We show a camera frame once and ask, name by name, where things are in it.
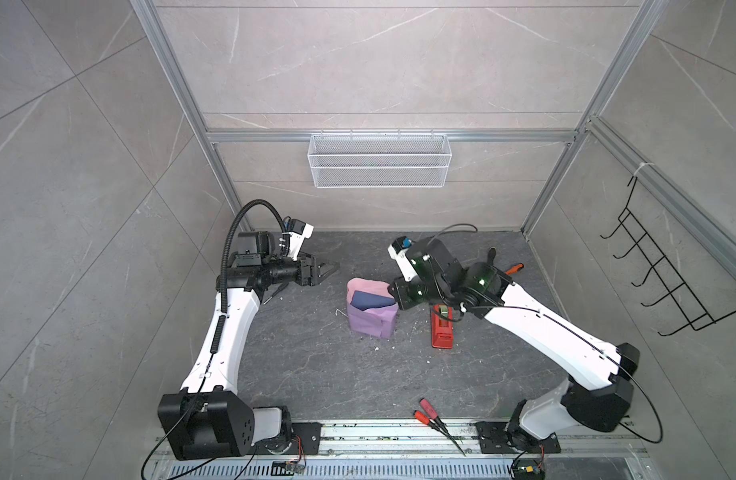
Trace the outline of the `blue gift box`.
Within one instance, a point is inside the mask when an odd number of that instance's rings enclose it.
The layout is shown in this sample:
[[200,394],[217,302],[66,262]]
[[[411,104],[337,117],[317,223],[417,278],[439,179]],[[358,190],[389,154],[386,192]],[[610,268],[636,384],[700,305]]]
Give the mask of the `blue gift box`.
[[396,302],[392,297],[386,297],[365,291],[356,291],[350,301],[350,305],[360,311],[391,307],[395,304]]

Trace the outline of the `pink wrapping paper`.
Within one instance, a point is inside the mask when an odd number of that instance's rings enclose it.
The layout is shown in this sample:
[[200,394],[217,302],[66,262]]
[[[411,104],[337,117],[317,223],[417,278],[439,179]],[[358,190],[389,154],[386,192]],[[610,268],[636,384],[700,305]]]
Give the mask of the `pink wrapping paper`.
[[350,301],[356,291],[365,291],[392,297],[388,291],[388,287],[389,284],[387,282],[361,278],[353,278],[347,283],[347,317],[350,328],[354,332],[382,339],[389,339],[393,336],[397,314],[399,312],[399,305],[397,303],[391,307],[366,311],[360,311],[350,305]]

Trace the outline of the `red tape dispenser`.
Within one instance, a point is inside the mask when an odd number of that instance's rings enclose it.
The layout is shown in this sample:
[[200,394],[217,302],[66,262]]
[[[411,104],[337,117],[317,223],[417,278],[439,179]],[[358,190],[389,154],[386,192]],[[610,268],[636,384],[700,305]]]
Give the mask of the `red tape dispenser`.
[[454,346],[453,311],[442,304],[430,307],[431,346],[450,350]]

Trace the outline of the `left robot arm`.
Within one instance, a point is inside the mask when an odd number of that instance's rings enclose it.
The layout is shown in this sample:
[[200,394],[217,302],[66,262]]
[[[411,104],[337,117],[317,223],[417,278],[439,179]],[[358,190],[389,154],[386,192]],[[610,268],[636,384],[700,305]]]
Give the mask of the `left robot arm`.
[[270,286],[317,286],[339,267],[305,253],[252,266],[241,266],[239,256],[232,256],[217,278],[213,317],[195,364],[180,390],[163,395],[158,405],[176,459],[240,457],[256,447],[281,454],[291,447],[294,430],[287,407],[253,408],[237,395],[243,349]]

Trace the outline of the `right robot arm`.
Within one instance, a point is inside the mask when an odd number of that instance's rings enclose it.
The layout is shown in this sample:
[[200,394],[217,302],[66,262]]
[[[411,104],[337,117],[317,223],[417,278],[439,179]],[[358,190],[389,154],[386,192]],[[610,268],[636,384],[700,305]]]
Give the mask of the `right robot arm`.
[[613,345],[573,325],[498,269],[492,256],[464,267],[438,238],[406,236],[395,239],[388,253],[401,271],[389,287],[401,309],[428,303],[472,314],[516,335],[566,372],[553,390],[518,403],[505,429],[513,447],[536,448],[578,425],[612,432],[627,415],[636,347]]

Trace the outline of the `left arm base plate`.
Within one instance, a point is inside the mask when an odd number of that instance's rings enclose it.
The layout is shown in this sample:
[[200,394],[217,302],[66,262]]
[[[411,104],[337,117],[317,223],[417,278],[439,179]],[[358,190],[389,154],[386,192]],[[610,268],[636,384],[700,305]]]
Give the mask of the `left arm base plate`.
[[300,452],[306,457],[317,455],[323,427],[318,422],[283,424],[276,437],[254,440],[252,450],[261,455],[298,456]]

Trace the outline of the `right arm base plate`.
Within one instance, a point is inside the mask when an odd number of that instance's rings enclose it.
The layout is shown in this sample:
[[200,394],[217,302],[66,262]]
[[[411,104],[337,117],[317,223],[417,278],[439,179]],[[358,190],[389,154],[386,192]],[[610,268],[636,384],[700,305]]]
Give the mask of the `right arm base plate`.
[[532,454],[558,454],[561,447],[557,436],[551,434],[544,440],[528,437],[514,440],[507,431],[505,421],[477,421],[474,423],[476,438],[482,454],[517,454],[523,451]]

